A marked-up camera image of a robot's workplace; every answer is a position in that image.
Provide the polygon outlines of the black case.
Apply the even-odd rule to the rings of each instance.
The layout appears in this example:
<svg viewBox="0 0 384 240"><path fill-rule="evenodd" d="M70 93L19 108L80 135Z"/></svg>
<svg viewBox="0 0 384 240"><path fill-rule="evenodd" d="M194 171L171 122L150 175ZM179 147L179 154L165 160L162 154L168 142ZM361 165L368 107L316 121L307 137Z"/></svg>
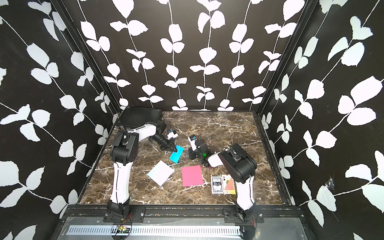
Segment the black case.
<svg viewBox="0 0 384 240"><path fill-rule="evenodd" d="M131 106L123 110L116 121L120 129L136 129L145 124L156 125L163 117L161 109Z"/></svg>

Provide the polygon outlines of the red playing card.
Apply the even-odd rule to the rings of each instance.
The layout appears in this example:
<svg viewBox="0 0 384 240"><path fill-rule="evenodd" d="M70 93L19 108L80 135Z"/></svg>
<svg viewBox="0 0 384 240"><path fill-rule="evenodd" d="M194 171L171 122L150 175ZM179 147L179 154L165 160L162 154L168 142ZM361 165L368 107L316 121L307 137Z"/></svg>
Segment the red playing card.
<svg viewBox="0 0 384 240"><path fill-rule="evenodd" d="M236 188L234 179L230 175L222 175L223 188L225 195L235 195Z"/></svg>

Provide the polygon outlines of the small circuit board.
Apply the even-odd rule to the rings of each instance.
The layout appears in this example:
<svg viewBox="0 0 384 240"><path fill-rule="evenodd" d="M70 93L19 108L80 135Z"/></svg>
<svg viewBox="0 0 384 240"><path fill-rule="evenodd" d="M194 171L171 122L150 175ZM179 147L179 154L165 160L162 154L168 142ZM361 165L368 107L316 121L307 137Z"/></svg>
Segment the small circuit board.
<svg viewBox="0 0 384 240"><path fill-rule="evenodd" d="M128 235L130 232L131 232L131 227L129 226L116 226L111 231L113 235Z"/></svg>

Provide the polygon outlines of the blue square paper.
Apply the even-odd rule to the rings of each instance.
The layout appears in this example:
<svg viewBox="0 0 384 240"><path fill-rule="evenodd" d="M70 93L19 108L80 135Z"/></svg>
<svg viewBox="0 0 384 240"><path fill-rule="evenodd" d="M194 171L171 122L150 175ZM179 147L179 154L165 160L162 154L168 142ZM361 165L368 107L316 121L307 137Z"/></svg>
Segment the blue square paper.
<svg viewBox="0 0 384 240"><path fill-rule="evenodd" d="M180 147L179 145L176 145L176 149L177 151L176 152L172 152L171 156L170 156L170 160L174 163L178 163L180 158L181 158L181 155L184 151L184 148L183 147Z"/></svg>

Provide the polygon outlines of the white square paper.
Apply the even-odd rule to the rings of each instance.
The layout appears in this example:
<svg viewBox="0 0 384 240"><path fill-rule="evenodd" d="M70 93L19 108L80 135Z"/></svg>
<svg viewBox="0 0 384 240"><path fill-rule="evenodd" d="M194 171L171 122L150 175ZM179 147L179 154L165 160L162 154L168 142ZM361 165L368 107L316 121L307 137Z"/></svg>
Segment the white square paper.
<svg viewBox="0 0 384 240"><path fill-rule="evenodd" d="M149 176L156 184L162 186L165 181L175 170L169 167L163 161L159 161L148 173Z"/></svg>

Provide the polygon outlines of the playing card deck box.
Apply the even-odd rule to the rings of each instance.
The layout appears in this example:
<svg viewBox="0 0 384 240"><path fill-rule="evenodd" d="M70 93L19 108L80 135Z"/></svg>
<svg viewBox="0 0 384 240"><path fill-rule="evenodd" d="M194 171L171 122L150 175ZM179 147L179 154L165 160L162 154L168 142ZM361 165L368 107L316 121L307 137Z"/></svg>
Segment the playing card deck box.
<svg viewBox="0 0 384 240"><path fill-rule="evenodd" d="M223 194L223 180L221 175L211 175L212 194Z"/></svg>

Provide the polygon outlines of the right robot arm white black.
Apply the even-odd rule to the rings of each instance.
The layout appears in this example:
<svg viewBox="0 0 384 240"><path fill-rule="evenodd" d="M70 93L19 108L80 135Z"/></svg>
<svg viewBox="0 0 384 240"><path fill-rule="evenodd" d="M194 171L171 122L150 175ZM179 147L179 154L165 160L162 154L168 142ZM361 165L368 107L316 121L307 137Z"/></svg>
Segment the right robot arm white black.
<svg viewBox="0 0 384 240"><path fill-rule="evenodd" d="M206 167L223 165L237 188L237 214L241 221L248 220L257 211L253 197L253 182L257 169L255 160L237 143L212 153L203 139L189 137L189 158L199 159Z"/></svg>

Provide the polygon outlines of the black front rail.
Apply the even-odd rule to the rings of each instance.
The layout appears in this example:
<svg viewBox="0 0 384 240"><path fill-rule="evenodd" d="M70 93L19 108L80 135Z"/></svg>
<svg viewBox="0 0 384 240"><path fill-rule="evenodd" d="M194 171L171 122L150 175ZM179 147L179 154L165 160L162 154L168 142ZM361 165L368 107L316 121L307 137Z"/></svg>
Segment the black front rail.
<svg viewBox="0 0 384 240"><path fill-rule="evenodd" d="M299 207L288 205L257 205L249 217L240 219L234 205L130 205L128 216L134 223L160 218L218 218L225 223L245 224L265 223L268 219L298 219L306 222ZM120 223L124 217L108 212L105 205L70 205L61 222L70 217L101 218Z"/></svg>

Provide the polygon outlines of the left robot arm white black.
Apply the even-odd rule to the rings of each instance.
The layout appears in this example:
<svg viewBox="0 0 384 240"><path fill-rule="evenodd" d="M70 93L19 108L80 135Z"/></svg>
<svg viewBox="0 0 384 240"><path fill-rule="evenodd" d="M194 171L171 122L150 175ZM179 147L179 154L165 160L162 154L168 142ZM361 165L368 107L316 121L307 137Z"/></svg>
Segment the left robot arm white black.
<svg viewBox="0 0 384 240"><path fill-rule="evenodd" d="M166 123L159 120L157 123L146 123L128 130L123 128L117 132L110 151L114 162L114 184L107 204L107 221L125 220L131 214L129 182L133 162L139 153L139 142L148 138L156 141L163 151L177 151L175 140L163 135L166 127Z"/></svg>

